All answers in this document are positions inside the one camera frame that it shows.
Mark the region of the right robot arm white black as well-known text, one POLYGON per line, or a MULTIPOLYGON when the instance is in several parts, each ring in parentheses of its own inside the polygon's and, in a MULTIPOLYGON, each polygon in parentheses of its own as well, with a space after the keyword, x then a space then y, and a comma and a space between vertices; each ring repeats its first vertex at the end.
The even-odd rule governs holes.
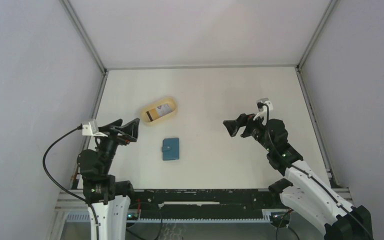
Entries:
POLYGON ((325 184, 301 154, 288 142, 289 133, 280 119, 240 114, 223 125, 231 137, 244 128, 242 138, 252 137, 267 150, 269 164, 283 176, 269 186, 269 203, 286 206, 300 214, 325 240, 372 240, 371 213, 363 205, 354 206, 325 184))

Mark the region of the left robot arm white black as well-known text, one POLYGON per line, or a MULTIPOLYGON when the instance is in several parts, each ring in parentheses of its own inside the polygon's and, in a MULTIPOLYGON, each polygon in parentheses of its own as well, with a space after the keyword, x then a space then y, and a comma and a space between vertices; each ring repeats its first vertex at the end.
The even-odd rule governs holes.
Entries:
POLYGON ((132 183, 117 181, 110 169, 117 148, 138 140, 139 125, 139 118, 127 123, 118 119, 104 126, 98 126, 95 119, 81 124, 82 135, 96 141, 94 149, 82 150, 76 160, 93 240, 123 240, 126 237, 128 211, 135 205, 137 196, 132 183))

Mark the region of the blue leather card holder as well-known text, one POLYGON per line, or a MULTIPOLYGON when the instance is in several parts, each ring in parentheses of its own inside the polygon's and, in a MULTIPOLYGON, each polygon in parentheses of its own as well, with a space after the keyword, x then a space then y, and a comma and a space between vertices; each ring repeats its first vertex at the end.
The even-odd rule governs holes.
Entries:
POLYGON ((180 159, 180 139, 178 137, 165 138, 162 141, 162 160, 174 161, 180 159))

